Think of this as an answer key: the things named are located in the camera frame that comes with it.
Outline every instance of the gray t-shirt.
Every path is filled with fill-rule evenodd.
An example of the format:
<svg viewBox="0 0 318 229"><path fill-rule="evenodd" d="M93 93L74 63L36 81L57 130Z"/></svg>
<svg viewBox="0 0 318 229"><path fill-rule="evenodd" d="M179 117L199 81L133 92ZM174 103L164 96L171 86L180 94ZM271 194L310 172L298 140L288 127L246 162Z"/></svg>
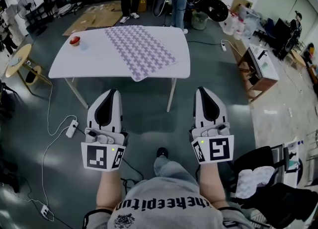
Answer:
<svg viewBox="0 0 318 229"><path fill-rule="evenodd" d="M215 209L199 187L183 180L156 177L131 189L113 213L95 210L85 229L253 229L237 209Z"/></svg>

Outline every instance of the concrete floor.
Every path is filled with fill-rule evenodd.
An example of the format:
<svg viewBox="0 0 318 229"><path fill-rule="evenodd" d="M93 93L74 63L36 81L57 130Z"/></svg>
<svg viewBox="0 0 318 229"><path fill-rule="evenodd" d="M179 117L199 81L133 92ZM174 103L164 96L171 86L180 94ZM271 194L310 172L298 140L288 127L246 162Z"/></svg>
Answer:
<svg viewBox="0 0 318 229"><path fill-rule="evenodd" d="M251 43L259 44L259 41L253 37ZM290 142L294 138L303 140L304 145L299 146L299 153L304 163L304 173L298 186L303 188L308 182L306 159L309 155L318 154L316 145L310 145L314 141L314 135L306 137L318 128L318 98L306 68L290 65L288 57L281 62L273 55L268 45L266 49L280 79L265 95L250 105L255 144L257 148L273 147Z"/></svg>
<svg viewBox="0 0 318 229"><path fill-rule="evenodd" d="M48 29L32 41L31 58L50 68L66 37L63 32L79 17L69 14L48 24ZM142 13L138 20L129 20L127 25L161 26L163 17L154 18L150 12ZM224 39L221 28L209 21L204 31L189 30L188 41L219 43ZM215 92L225 103L235 136L235 158L255 148L254 130L247 95L231 50L223 52L220 46L189 44L191 75L178 80L170 113L166 112L170 92L170 80L147 78L135 83L131 78L82 78L78 89L85 100L92 104L103 92L114 87L122 95L123 125L130 134L125 159L140 170L146 179L154 176L153 163L156 150L167 147L169 158L181 163L192 175L197 169L193 149L188 140L188 130L193 124L193 96L197 87L205 86ZM45 202L41 185L41 162L46 147L55 139L47 133L47 109L50 87L38 82L32 96L22 85L18 76L4 79L15 89L19 97L11 96L15 104L12 119L1 126L2 153L7 159L17 162L18 174L27 178L32 187L30 197ZM54 88L50 111L50 129L55 131L59 123L70 114L77 115L79 128L84 129L87 111L83 108L63 79L51 80ZM84 140L76 131L72 139L62 134L50 147L44 161L44 186L49 199L49 208L56 217L72 228L80 228L83 216L95 208L100 172L85 170L82 165L80 143ZM223 182L231 176L226 163L219 165ZM123 178L139 179L125 162L120 171ZM0 223L6 229L67 228L59 221L47 222L28 199L29 188L23 184L19 194L12 189L0 187Z"/></svg>

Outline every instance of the gray floor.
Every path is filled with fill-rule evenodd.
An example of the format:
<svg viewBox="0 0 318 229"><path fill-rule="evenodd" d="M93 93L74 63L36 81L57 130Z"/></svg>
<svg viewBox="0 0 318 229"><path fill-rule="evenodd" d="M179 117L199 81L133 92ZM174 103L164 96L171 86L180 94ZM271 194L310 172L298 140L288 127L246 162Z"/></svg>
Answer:
<svg viewBox="0 0 318 229"><path fill-rule="evenodd" d="M70 14L50 23L48 29L36 37L33 43L33 60L49 69L66 40L62 33L78 17L78 14ZM139 20L127 22L148 26L161 26L162 23L163 18L154 18L150 12L142 13ZM217 23L209 21L204 31L189 30L186 38L188 41L219 43L224 35ZM169 149L169 158L181 163L194 175L198 163L188 140L188 130L193 124L194 92L201 85L215 92L227 106L231 133L235 136L235 158L255 148L247 96L233 54L229 46L227 48L223 52L219 45L189 44L191 76L178 80L170 113L166 112L169 79L148 78L135 83L130 78L82 78L78 80L78 89L89 104L112 87L120 90L123 125L130 134L125 159L140 170L145 178L154 176L152 166L156 150L162 146ZM6 158L17 162L19 175L26 177L32 187L30 196L45 202L41 185L41 162L46 147L55 138L47 133L50 87L38 82L32 87L38 96L32 96L17 76L4 81L19 93L19 97L11 96L15 103L14 117L4 121L1 127L2 152ZM51 132L70 114L77 115L79 128L83 130L87 111L63 79L51 81L54 85L50 112ZM94 209L100 179L100 172L83 168L80 151L83 140L83 134L78 131L72 139L62 134L45 157L44 185L49 207L72 228L80 228L83 216ZM226 182L231 176L229 168L226 163L219 164L219 168L222 180ZM124 178L139 179L124 162L120 170ZM21 200L28 199L29 192L22 179L21 184L21 192L17 195L13 195L12 189L7 186L0 187L0 222L3 228L67 228L59 221L45 221L32 203ZM37 207L40 209L42 206L37 203Z"/></svg>

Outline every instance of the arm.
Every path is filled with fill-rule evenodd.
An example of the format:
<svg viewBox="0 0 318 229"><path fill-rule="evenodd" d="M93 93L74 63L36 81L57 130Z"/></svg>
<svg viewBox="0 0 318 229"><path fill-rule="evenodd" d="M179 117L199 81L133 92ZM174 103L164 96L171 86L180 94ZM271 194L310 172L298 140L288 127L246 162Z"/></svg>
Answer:
<svg viewBox="0 0 318 229"><path fill-rule="evenodd" d="M225 201L225 192L216 163L201 165L200 194L216 209L229 206Z"/></svg>
<svg viewBox="0 0 318 229"><path fill-rule="evenodd" d="M97 192L96 209L113 211L121 202L121 181L119 170L102 172Z"/></svg>

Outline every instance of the purple and white cloth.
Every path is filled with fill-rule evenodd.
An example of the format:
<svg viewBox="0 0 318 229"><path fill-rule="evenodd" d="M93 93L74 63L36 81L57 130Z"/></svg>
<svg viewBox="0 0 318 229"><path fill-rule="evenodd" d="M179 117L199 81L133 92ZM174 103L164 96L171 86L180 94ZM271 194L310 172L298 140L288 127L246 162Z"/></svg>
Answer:
<svg viewBox="0 0 318 229"><path fill-rule="evenodd" d="M143 26L105 29L105 33L128 66L134 81L175 64L176 58Z"/></svg>

